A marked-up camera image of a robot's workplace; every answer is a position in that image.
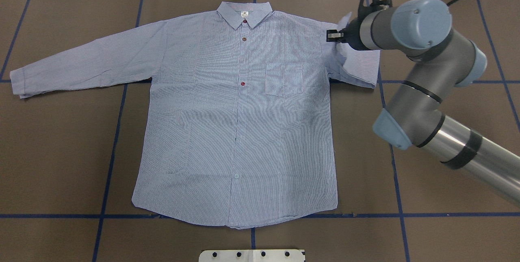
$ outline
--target white metal plate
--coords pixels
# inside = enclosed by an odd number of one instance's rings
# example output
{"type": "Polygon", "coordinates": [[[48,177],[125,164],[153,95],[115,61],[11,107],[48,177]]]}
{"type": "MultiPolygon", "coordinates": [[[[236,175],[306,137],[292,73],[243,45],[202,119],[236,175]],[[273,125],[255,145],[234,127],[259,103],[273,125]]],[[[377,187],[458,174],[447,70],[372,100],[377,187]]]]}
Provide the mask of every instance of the white metal plate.
{"type": "Polygon", "coordinates": [[[206,250],[199,262],[305,262],[305,250],[206,250]]]}

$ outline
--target shirt placket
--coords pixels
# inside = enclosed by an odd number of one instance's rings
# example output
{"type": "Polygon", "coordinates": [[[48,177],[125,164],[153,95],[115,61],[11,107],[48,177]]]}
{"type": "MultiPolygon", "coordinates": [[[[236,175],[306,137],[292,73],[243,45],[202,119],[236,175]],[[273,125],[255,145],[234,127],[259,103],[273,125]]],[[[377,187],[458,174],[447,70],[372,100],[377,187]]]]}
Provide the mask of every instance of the shirt placket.
{"type": "Polygon", "coordinates": [[[232,185],[231,185],[231,202],[230,208],[229,208],[229,225],[234,226],[236,224],[236,216],[235,214],[231,214],[231,212],[235,211],[234,209],[237,206],[240,206],[240,186],[241,186],[241,179],[243,177],[244,171],[244,165],[241,154],[241,147],[242,145],[239,145],[240,141],[242,141],[242,135],[245,132],[245,95],[247,94],[248,90],[248,82],[247,82],[247,70],[249,68],[247,58],[248,58],[248,45],[250,44],[251,40],[249,38],[251,29],[249,25],[247,24],[247,20],[243,20],[241,26],[239,27],[240,31],[240,42],[239,42],[239,62],[238,62],[238,77],[236,81],[236,86],[238,88],[237,92],[237,106],[236,106],[236,135],[235,135],[235,151],[234,151],[234,161],[232,166],[232,185]]]}

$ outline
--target chest pocket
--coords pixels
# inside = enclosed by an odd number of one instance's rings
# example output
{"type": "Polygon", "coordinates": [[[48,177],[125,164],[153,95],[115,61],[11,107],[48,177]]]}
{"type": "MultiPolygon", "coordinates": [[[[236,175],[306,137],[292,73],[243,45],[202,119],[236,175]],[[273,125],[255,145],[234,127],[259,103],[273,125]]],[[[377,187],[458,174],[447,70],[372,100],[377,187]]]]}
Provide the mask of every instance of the chest pocket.
{"type": "Polygon", "coordinates": [[[279,97],[303,92],[303,69],[301,67],[277,65],[267,68],[265,93],[279,97]]]}

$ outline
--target shirt sleeve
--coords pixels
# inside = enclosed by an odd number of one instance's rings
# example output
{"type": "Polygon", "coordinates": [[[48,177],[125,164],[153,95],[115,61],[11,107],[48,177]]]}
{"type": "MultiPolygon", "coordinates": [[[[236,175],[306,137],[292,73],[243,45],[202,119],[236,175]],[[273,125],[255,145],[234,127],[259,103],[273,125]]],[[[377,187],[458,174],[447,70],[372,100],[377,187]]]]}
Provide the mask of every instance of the shirt sleeve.
{"type": "Polygon", "coordinates": [[[112,86],[154,77],[166,50],[166,21],[94,40],[11,71],[20,98],[53,90],[112,86]]]}
{"type": "Polygon", "coordinates": [[[329,78],[361,87],[375,88],[379,71],[379,51],[357,51],[347,43],[327,42],[327,29],[338,26],[323,23],[321,51],[329,78]]]}

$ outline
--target striped shirt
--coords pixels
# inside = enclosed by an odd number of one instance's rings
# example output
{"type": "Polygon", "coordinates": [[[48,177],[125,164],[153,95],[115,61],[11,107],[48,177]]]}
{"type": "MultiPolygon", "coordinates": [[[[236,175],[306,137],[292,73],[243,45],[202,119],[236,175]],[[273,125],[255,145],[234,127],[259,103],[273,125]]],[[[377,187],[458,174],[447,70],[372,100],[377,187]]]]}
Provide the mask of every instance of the striped shirt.
{"type": "Polygon", "coordinates": [[[197,225],[281,223],[338,204],[329,78],[375,83],[349,75],[344,63],[364,55],[350,49],[346,61],[325,41],[331,28],[269,3],[223,2],[12,71],[13,92],[151,77],[134,205],[197,225]]]}

